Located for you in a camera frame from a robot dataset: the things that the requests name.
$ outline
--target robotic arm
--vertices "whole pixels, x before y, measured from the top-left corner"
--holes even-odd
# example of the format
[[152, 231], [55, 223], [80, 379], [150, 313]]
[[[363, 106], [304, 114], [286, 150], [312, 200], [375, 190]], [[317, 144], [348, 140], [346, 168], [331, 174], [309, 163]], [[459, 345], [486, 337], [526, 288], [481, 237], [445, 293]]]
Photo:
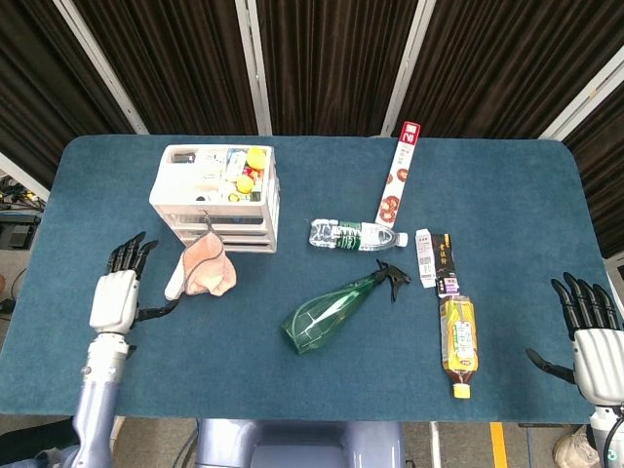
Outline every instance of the robotic arm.
[[110, 468], [109, 437], [115, 419], [119, 384], [132, 347], [125, 335], [136, 322], [162, 317], [177, 305], [137, 310], [138, 285], [149, 252], [158, 241], [140, 243], [141, 232], [115, 249], [99, 278], [89, 325], [98, 333], [89, 346], [87, 364], [82, 368], [83, 387], [74, 429], [80, 450], [68, 460], [73, 468]]
[[551, 280], [561, 301], [574, 354], [574, 370], [545, 361], [536, 351], [526, 353], [543, 371], [578, 385], [596, 406], [590, 423], [604, 468], [624, 460], [624, 331], [608, 293], [564, 273], [566, 287]]

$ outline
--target small white box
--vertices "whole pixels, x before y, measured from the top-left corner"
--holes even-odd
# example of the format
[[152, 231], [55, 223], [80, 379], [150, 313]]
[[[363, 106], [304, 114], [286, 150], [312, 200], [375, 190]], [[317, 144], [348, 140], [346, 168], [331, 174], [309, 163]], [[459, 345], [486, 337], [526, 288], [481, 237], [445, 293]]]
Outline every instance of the small white box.
[[[251, 148], [259, 148], [266, 155], [259, 200], [230, 202], [227, 195], [224, 197], [228, 190], [235, 190], [232, 182], [225, 181], [228, 157], [240, 158], [240, 152], [247, 153]], [[208, 231], [208, 219], [223, 239], [227, 252], [273, 254], [277, 251], [280, 181], [272, 146], [167, 146], [149, 203], [185, 246]]]

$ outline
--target dark blue table mat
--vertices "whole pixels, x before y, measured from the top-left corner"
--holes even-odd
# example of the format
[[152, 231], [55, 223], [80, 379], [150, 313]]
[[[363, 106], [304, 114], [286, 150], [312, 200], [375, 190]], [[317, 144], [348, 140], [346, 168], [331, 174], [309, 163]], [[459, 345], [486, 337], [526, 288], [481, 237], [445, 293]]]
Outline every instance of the dark blue table mat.
[[[160, 246], [140, 285], [163, 290], [182, 244], [148, 203], [172, 143], [275, 146], [281, 181], [276, 254], [232, 254], [238, 286], [185, 298], [137, 326], [119, 413], [304, 419], [583, 422], [574, 386], [537, 370], [530, 346], [571, 364], [549, 280], [564, 271], [606, 286], [579, 175], [567, 149], [543, 140], [423, 138], [396, 229], [409, 246], [384, 253], [314, 249], [316, 217], [372, 221], [394, 138], [87, 136], [65, 150], [19, 304], [0, 356], [0, 411], [73, 413], [91, 302], [110, 251], [140, 230]], [[457, 401], [441, 367], [438, 300], [418, 281], [413, 233], [452, 236], [462, 291], [477, 310], [480, 368]], [[279, 329], [297, 305], [375, 269], [380, 257], [413, 283], [395, 304], [372, 293], [327, 347], [294, 354]]]

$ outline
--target white plastic drawer organizer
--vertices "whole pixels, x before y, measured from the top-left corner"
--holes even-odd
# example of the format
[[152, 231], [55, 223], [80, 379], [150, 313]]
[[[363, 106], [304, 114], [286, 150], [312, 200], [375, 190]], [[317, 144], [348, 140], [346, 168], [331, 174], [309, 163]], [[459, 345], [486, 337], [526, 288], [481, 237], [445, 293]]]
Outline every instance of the white plastic drawer organizer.
[[185, 246], [210, 223], [227, 252], [277, 250], [280, 182], [272, 146], [167, 146], [149, 203]]

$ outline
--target dark curtain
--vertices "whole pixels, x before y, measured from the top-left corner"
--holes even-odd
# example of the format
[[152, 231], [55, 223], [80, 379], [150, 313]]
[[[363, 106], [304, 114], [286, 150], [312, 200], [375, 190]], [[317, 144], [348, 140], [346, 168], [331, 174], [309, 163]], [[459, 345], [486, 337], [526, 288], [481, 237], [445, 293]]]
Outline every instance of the dark curtain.
[[564, 143], [574, 154], [603, 256], [624, 251], [624, 84]]
[[381, 132], [417, 0], [258, 0], [273, 133]]
[[49, 0], [4, 0], [0, 150], [43, 185], [75, 137], [132, 128]]
[[395, 135], [538, 137], [624, 44], [620, 0], [438, 1]]
[[75, 3], [150, 133], [257, 133], [234, 0]]

